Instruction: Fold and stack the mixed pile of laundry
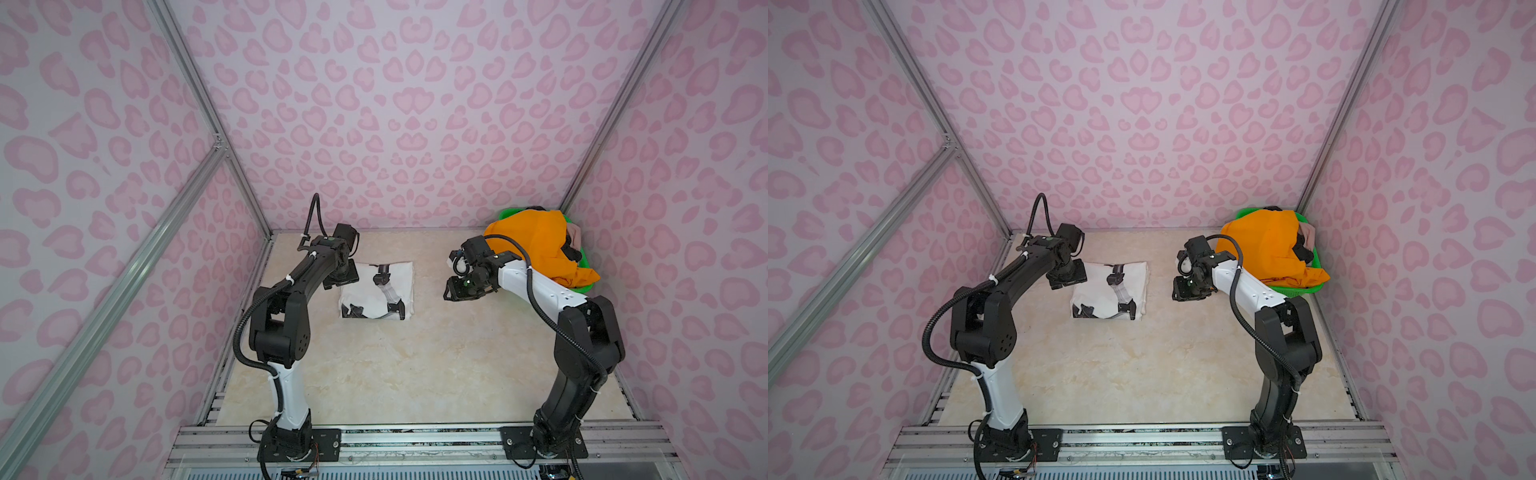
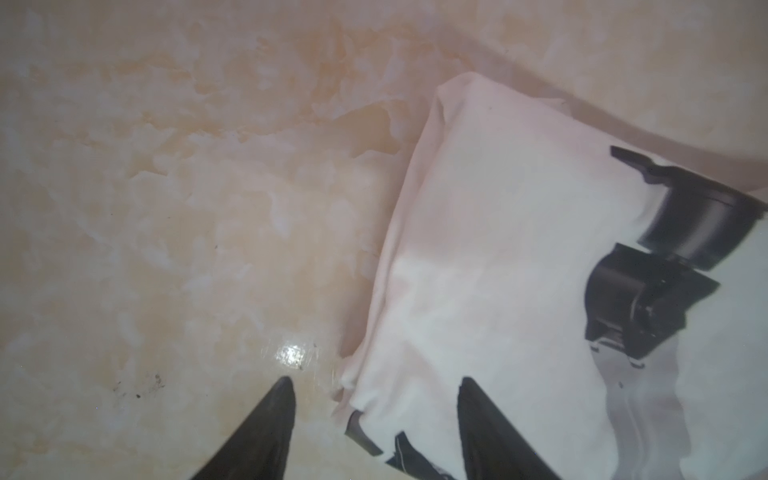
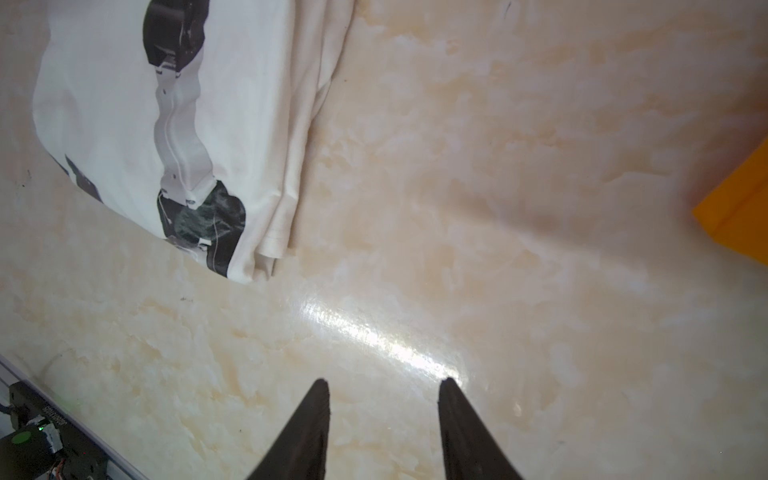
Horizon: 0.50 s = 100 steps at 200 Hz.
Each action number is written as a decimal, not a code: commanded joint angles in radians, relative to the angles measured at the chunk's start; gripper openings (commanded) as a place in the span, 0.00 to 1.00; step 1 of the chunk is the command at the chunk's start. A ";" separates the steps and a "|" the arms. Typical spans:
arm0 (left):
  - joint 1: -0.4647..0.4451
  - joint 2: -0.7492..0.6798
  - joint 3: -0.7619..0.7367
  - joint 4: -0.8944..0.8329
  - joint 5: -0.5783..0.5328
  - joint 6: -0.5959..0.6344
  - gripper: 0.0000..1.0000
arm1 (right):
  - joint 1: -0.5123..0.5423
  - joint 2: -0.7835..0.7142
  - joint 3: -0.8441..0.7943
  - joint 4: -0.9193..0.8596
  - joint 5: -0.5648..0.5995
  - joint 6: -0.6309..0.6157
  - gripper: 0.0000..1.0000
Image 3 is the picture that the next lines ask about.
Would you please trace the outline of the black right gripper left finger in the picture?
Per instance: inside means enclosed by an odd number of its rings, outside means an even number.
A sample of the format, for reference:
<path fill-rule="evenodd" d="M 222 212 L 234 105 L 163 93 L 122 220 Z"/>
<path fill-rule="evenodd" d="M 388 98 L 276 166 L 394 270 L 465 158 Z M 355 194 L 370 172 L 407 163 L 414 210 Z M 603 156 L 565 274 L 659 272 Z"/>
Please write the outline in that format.
<path fill-rule="evenodd" d="M 330 392 L 317 379 L 248 480 L 323 480 L 330 426 Z"/>

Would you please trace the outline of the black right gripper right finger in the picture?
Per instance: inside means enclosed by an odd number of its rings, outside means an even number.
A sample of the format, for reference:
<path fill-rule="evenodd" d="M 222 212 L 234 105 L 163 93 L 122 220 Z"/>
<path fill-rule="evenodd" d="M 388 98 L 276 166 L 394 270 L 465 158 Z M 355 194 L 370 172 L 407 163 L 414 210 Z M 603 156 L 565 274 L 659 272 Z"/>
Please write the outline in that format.
<path fill-rule="evenodd" d="M 439 387 L 438 416 L 447 480 L 522 480 L 453 378 Z"/>

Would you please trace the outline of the white t-shirt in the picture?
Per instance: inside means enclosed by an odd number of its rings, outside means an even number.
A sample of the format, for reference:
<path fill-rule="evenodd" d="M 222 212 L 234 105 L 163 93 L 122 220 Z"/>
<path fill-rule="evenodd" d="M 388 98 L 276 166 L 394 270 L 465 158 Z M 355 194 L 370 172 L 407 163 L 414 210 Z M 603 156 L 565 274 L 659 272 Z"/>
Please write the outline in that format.
<path fill-rule="evenodd" d="M 350 1 L 50 1 L 37 135 L 92 198 L 209 270 L 271 275 Z"/>

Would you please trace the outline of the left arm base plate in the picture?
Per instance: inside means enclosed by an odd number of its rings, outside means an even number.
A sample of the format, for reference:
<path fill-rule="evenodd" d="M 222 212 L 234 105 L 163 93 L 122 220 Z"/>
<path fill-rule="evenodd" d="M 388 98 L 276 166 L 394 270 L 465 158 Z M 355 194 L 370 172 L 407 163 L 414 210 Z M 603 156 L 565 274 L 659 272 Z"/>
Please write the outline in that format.
<path fill-rule="evenodd" d="M 9 401 L 1 413 L 11 432 L 1 437 L 3 479 L 104 480 L 106 452 L 30 384 L 8 388 Z"/>

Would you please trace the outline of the orange garment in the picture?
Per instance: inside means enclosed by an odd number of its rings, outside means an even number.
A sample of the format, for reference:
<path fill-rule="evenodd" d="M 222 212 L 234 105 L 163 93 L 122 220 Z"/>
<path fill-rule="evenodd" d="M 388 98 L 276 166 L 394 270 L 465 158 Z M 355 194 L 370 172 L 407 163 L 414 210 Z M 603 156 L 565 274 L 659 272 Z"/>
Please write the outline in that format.
<path fill-rule="evenodd" d="M 694 209 L 717 243 L 767 264 L 767 139 Z"/>

